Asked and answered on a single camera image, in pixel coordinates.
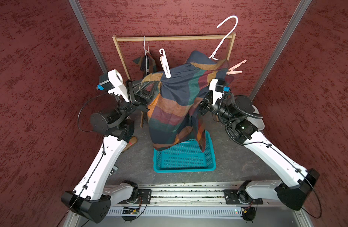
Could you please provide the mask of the pink clothespin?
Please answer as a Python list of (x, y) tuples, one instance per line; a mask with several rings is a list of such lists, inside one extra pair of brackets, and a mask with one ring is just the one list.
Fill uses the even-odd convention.
[(234, 74), (241, 74), (243, 73), (243, 71), (238, 70), (238, 68), (242, 65), (245, 64), (247, 62), (247, 60), (243, 60), (242, 62), (236, 64), (235, 66), (231, 67), (230, 69), (228, 69), (227, 71), (227, 75), (234, 75)]

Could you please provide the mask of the white clothespin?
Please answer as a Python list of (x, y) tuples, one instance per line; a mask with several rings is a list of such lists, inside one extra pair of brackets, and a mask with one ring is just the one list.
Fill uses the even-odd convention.
[(167, 79), (170, 79), (171, 78), (171, 72), (170, 72), (170, 68), (169, 68), (169, 64), (168, 64), (168, 61), (167, 61), (167, 57), (166, 57), (166, 53), (165, 53), (164, 48), (161, 48), (159, 50), (159, 53), (161, 54), (160, 62), (161, 62), (163, 71), (165, 73), (165, 77)]

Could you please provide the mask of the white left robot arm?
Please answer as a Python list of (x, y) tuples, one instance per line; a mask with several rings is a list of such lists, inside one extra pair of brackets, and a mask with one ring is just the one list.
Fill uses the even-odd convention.
[(105, 183), (111, 175), (114, 165), (129, 144), (134, 132), (134, 122), (127, 117), (135, 110), (145, 110), (148, 96), (140, 88), (141, 81), (127, 81), (126, 89), (129, 101), (110, 113), (91, 115), (93, 130), (104, 137), (102, 144), (90, 168), (72, 191), (66, 191), (61, 197), (62, 203), (70, 211), (94, 223), (101, 222), (112, 205), (123, 201), (142, 203), (138, 185), (123, 181), (109, 194), (104, 193)]

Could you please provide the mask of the plaid long-sleeve shirt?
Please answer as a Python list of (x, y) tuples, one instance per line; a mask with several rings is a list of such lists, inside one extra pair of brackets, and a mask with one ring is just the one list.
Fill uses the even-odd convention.
[(226, 75), (229, 67), (227, 59), (214, 61), (193, 51), (185, 64), (170, 69), (171, 78), (166, 78), (164, 72), (156, 72), (142, 80), (157, 82), (147, 113), (149, 134), (156, 150), (166, 150), (194, 138), (200, 150), (205, 151), (205, 125), (198, 106), (213, 79), (233, 81), (233, 76)]

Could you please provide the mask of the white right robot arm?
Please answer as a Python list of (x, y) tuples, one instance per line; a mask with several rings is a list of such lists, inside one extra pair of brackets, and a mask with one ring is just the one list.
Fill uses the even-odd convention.
[(319, 173), (296, 163), (265, 137), (263, 117), (250, 99), (230, 92), (215, 97), (209, 92), (199, 105), (199, 113), (207, 112), (218, 117), (231, 141), (256, 154), (280, 178), (268, 182), (246, 180), (237, 191), (239, 202), (252, 205), (259, 199), (276, 200), (292, 210), (301, 210), (314, 191)]

